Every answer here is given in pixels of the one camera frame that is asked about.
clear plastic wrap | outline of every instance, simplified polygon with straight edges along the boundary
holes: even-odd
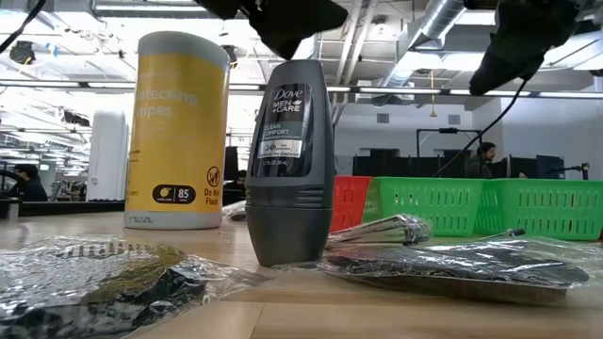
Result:
[[[232,221],[246,221],[245,204],[247,202],[235,202],[222,207],[222,216]]]
[[[451,297],[603,307],[601,244],[497,237],[450,246],[357,246],[295,267]]]
[[[53,237],[0,252],[0,337],[121,337],[265,280],[168,246]]]
[[[399,243],[414,245],[428,241],[432,225],[422,218],[399,214],[329,235],[328,248],[348,244]]]

disinfecting wipes canister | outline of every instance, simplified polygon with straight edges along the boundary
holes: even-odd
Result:
[[[180,32],[140,40],[126,227],[220,226],[229,70],[209,40]]]

desk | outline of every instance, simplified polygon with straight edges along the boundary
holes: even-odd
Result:
[[[244,225],[209,231],[124,230],[121,213],[0,222],[0,249],[52,235],[114,234],[274,275],[255,261]],[[312,272],[290,272],[138,333],[141,339],[600,339],[602,310],[564,310],[390,292]]]

ceiling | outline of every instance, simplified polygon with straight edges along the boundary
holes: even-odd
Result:
[[[426,12],[428,1],[336,2],[352,13],[351,16],[357,12],[358,20],[353,26],[350,24],[352,20],[349,20],[339,29],[316,35],[305,42],[298,54],[301,57],[319,59],[328,84],[345,85],[347,77],[340,75],[338,79],[337,76],[338,69],[341,69],[345,70],[344,74],[349,74],[349,83],[367,81],[378,86],[402,58],[399,48],[400,32],[414,22],[419,23]],[[4,40],[21,24],[28,10],[26,3],[29,2],[0,0],[0,40]],[[363,5],[356,9],[355,6],[359,3]],[[598,10],[592,10],[589,14],[597,22],[600,16]],[[489,33],[495,30],[494,20],[492,11],[467,11],[447,33],[441,50],[416,50],[404,54],[403,60],[407,60],[406,57],[416,60],[416,64],[408,66],[414,70],[409,82],[415,87],[468,88],[472,74],[470,70],[475,69],[476,63],[479,65],[481,54],[489,43]],[[28,65],[21,65],[11,60],[8,53],[0,55],[0,79],[132,82],[136,80],[140,37],[161,30],[188,32],[220,45],[234,45],[238,62],[231,72],[232,84],[264,84],[274,67],[283,62],[260,41],[246,20],[224,22],[192,1],[157,0],[151,3],[137,0],[49,0],[41,15],[19,38],[34,43],[36,60]],[[351,31],[355,34],[348,38]],[[571,41],[562,49],[547,55],[546,65],[553,70],[538,73],[527,89],[579,90],[592,85],[593,78],[585,70],[603,68],[603,40],[599,41],[600,38],[600,31],[596,31],[589,37]],[[346,52],[347,57],[342,64],[340,61]],[[355,55],[358,57],[353,62],[352,57]],[[430,55],[437,56],[435,66],[429,67]],[[585,66],[582,71],[574,70],[588,62],[591,63],[588,66],[590,68]],[[419,70],[428,68],[433,68],[432,72]],[[505,89],[516,89],[518,86],[514,82],[506,85]],[[0,93],[3,128],[70,130],[73,125],[61,118],[66,110],[92,123],[95,109],[104,103],[118,101],[131,105],[132,102],[131,93],[116,94],[114,91],[106,94],[102,91],[0,88]],[[467,105],[472,99],[436,97],[435,100],[438,104]],[[431,96],[416,96],[405,104],[421,106],[431,101]],[[231,132],[249,134],[260,99],[237,96],[236,100],[229,103]],[[77,151],[78,155],[86,154],[90,149],[90,129],[78,129],[83,131],[81,135],[44,135],[54,142],[62,142],[73,152]],[[38,143],[39,138],[23,137],[15,133],[4,135],[5,144],[13,147],[22,147],[23,142]]]

green basket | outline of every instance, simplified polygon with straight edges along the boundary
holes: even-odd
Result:
[[[435,236],[471,236],[483,180],[373,178],[363,222],[407,213],[430,220]]]
[[[476,233],[523,228],[527,234],[596,240],[603,225],[603,182],[500,179],[483,185]]]

